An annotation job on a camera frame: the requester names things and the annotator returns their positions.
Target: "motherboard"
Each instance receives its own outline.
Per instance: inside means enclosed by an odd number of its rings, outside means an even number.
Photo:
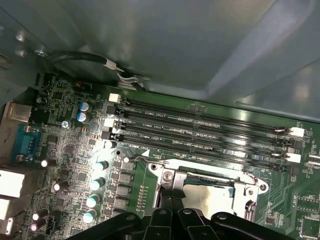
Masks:
[[[12,149],[13,164],[46,171],[21,238],[67,239],[124,212],[142,218],[160,188],[178,188],[209,219],[230,212],[316,240],[319,142],[316,123],[48,74]]]

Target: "black cable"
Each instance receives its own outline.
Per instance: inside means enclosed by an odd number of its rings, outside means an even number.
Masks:
[[[54,65],[56,63],[59,63],[65,60],[85,60],[85,61],[95,62],[102,65],[105,65],[107,63],[107,59],[103,56],[99,56],[99,55],[87,53],[87,52],[77,52],[77,51],[61,51],[58,53],[54,53],[53,55],[47,58],[49,65]]]

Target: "blue serial port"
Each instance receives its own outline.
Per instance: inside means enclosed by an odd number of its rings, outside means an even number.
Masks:
[[[40,126],[20,124],[12,149],[11,162],[32,163],[37,154],[40,138]]]

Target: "capacitor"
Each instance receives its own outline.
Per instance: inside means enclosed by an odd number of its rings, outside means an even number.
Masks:
[[[98,203],[100,202],[100,197],[97,194],[92,194],[88,199],[86,200],[86,206],[88,208],[94,208]]]
[[[102,187],[104,184],[105,184],[104,179],[102,177],[99,177],[90,183],[90,189],[93,191],[96,191],[100,187]]]
[[[45,216],[47,216],[49,214],[49,210],[47,208],[43,208],[39,211],[36,211],[33,215],[32,215],[32,219],[34,221],[38,221],[39,219],[44,218]]]
[[[89,103],[87,103],[86,101],[83,101],[79,104],[79,109],[81,112],[89,113],[91,112],[92,107]]]
[[[46,98],[46,97],[48,97],[49,92],[48,92],[48,90],[40,89],[38,95],[43,97],[43,98]]]
[[[35,101],[37,104],[43,105],[43,106],[48,103],[48,100],[43,97],[37,97]]]
[[[104,142],[105,149],[114,149],[116,146],[117,146],[117,143],[115,141],[105,141]]]
[[[83,215],[83,222],[85,224],[90,224],[93,222],[93,220],[97,216],[97,211],[94,209],[89,209],[84,215]]]
[[[68,181],[62,181],[62,182],[58,182],[53,186],[53,189],[55,191],[60,191],[60,190],[64,190],[67,189],[69,187],[69,182]]]
[[[40,228],[46,225],[46,223],[47,223],[47,220],[45,218],[41,218],[30,225],[30,230],[33,232],[38,231]]]
[[[90,120],[90,117],[88,114],[86,114],[85,112],[79,112],[77,115],[76,115],[76,119],[80,122],[80,123],[87,123],[89,122]]]
[[[54,167],[57,165],[57,160],[55,159],[44,159],[41,161],[41,166],[44,168]]]
[[[109,167],[109,163],[107,161],[99,161],[93,165],[94,171],[103,171]]]

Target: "cable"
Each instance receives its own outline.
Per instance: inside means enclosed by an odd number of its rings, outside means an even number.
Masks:
[[[124,68],[118,67],[115,62],[113,62],[105,57],[96,55],[96,54],[87,53],[87,52],[77,52],[77,51],[60,51],[60,52],[57,52],[57,53],[50,55],[49,57],[47,57],[46,60],[47,60],[47,63],[49,65],[50,69],[53,72],[58,73],[58,75],[63,78],[66,78],[66,77],[70,78],[70,75],[64,71],[58,70],[55,67],[55,64],[60,63],[62,61],[84,60],[84,61],[102,64],[103,66],[105,66],[111,70],[117,71],[117,75],[122,82],[127,83],[127,84],[131,84],[138,91],[144,91],[144,92],[146,91],[146,89],[144,87],[142,87],[138,84],[139,79],[136,76],[132,75]]]

